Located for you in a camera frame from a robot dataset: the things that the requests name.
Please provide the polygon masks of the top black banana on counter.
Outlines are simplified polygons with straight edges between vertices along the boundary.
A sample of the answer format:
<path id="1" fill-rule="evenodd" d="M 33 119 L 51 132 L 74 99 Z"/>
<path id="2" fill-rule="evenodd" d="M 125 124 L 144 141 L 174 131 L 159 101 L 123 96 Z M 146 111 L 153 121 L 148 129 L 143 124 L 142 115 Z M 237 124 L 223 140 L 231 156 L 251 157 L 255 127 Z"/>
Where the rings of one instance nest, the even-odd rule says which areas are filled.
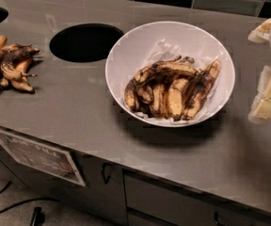
<path id="1" fill-rule="evenodd" d="M 31 58 L 39 51 L 40 50 L 36 47 L 24 46 L 11 53 L 6 54 L 0 64 L 2 74 L 8 80 L 20 80 L 23 77 L 35 77 L 35 75 L 31 73 L 22 73 L 20 71 L 17 71 L 15 69 L 15 65 L 25 59 Z"/>

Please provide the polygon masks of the framed landfill sign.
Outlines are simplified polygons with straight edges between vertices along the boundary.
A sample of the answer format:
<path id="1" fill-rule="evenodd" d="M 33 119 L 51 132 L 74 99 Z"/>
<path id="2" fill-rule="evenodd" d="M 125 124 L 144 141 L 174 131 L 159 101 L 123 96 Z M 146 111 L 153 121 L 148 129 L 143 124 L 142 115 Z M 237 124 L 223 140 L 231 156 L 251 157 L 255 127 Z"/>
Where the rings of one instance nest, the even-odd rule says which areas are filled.
<path id="1" fill-rule="evenodd" d="M 67 150 L 37 142 L 0 129 L 0 145 L 19 164 L 85 186 L 72 155 Z"/>

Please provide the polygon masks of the left dark banana in bowl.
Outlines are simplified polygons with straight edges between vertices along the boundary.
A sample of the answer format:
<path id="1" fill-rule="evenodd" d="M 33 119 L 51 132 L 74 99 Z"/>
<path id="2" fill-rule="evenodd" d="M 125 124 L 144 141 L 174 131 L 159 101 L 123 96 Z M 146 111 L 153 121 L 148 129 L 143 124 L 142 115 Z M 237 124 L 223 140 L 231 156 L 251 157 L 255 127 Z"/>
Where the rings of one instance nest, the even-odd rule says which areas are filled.
<path id="1" fill-rule="evenodd" d="M 140 102 L 134 80 L 130 80 L 124 90 L 124 103 L 132 112 L 137 112 L 140 108 Z"/>

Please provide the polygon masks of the white round bowl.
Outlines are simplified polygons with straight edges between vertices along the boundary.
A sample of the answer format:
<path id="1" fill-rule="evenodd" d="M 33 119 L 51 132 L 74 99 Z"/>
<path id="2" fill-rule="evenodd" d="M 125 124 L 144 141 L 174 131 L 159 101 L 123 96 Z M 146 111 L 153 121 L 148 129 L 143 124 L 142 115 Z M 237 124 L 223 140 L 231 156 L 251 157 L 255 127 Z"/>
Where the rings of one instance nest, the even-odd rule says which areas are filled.
<path id="1" fill-rule="evenodd" d="M 136 72 L 158 60 L 176 56 L 192 57 L 196 68 L 218 60 L 219 75 L 206 101 L 192 121 L 151 118 L 142 112 L 132 116 L 151 125 L 183 127 L 205 121 L 215 115 L 228 102 L 235 84 L 235 71 L 230 54 L 213 35 L 191 24 L 155 22 L 143 24 L 127 32 L 111 49 L 105 78 L 114 100 L 125 108 L 124 90 Z"/>

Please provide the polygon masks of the right blackened banana in bowl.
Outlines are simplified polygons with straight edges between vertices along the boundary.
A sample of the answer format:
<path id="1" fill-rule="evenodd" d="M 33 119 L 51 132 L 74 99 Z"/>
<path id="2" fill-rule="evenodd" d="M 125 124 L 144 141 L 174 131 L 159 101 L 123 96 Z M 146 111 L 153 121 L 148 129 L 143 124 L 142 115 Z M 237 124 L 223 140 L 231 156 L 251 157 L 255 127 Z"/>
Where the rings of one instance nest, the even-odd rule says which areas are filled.
<path id="1" fill-rule="evenodd" d="M 219 75 L 220 69 L 221 64 L 216 59 L 202 70 L 201 78 L 192 89 L 190 97 L 185 104 L 182 115 L 183 121 L 192 121 L 199 113 Z"/>

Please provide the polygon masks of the black object on floor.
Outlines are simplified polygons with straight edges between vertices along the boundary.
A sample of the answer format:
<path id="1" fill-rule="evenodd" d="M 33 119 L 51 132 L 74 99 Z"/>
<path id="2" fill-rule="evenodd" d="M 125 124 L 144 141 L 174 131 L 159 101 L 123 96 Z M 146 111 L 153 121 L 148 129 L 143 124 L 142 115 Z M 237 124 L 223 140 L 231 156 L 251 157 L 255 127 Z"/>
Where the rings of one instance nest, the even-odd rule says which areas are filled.
<path id="1" fill-rule="evenodd" d="M 30 221 L 30 226 L 41 226 L 44 223 L 45 216 L 40 207 L 35 207 Z"/>

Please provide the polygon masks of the small spotted banana in bowl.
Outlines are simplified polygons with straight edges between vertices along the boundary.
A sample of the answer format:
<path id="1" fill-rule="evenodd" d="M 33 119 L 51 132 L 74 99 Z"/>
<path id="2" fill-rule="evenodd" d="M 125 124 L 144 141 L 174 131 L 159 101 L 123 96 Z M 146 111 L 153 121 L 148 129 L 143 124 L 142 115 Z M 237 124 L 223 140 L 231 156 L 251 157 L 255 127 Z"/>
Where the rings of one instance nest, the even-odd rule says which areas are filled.
<path id="1" fill-rule="evenodd" d="M 156 118 L 163 116 L 164 107 L 163 99 L 166 86 L 164 84 L 157 84 L 153 88 L 153 101 L 150 104 L 150 111 Z"/>

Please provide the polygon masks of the middle yellow banana in bowl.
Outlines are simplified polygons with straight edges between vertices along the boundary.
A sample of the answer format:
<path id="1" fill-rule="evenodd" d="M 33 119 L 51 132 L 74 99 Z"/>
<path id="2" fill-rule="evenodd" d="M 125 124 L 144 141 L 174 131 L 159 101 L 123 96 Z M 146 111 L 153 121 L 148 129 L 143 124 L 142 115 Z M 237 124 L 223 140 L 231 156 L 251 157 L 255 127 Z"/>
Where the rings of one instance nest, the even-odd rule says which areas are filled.
<path id="1" fill-rule="evenodd" d="M 167 91 L 167 114 L 175 121 L 182 116 L 183 93 L 187 90 L 189 80 L 181 77 L 173 81 Z"/>

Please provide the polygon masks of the white paper bowl liner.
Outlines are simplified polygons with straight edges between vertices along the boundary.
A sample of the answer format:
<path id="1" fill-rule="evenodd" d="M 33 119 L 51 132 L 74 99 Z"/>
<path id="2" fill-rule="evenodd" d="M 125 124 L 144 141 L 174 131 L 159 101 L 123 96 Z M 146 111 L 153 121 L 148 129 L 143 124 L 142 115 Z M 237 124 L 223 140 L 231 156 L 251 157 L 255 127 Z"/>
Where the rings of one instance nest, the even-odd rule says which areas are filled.
<path id="1" fill-rule="evenodd" d="M 155 125 L 205 121 L 223 105 L 218 90 L 224 58 L 217 42 L 185 50 L 161 40 L 126 86 L 124 103 L 136 117 Z"/>

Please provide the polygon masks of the lower yellow banana on counter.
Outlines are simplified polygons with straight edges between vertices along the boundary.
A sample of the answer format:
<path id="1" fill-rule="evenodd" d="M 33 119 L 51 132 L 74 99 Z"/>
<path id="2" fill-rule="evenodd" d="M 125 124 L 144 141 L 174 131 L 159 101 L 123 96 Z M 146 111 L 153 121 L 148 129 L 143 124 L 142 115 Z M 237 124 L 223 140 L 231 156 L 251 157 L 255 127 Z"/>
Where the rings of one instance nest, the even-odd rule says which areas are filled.
<path id="1" fill-rule="evenodd" d="M 21 73 L 26 73 L 28 71 L 28 68 L 31 65 L 32 61 L 33 61 L 32 57 L 25 59 L 25 60 L 19 62 L 15 66 L 15 69 Z M 30 92 L 30 93 L 34 92 L 34 88 L 29 84 L 27 78 L 24 76 L 19 80 L 11 80 L 10 83 L 17 90 L 26 91 L 26 92 Z"/>

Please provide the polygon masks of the grey cabinet drawer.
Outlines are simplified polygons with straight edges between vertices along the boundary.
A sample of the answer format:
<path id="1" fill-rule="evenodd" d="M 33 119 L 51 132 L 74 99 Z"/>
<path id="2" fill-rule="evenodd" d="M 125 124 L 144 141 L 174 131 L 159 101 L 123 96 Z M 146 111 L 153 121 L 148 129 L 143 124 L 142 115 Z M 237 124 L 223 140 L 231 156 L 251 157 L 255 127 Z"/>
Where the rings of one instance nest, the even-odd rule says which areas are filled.
<path id="1" fill-rule="evenodd" d="M 232 202 L 132 173 L 124 175 L 128 211 L 159 226 L 271 226 L 271 217 Z"/>

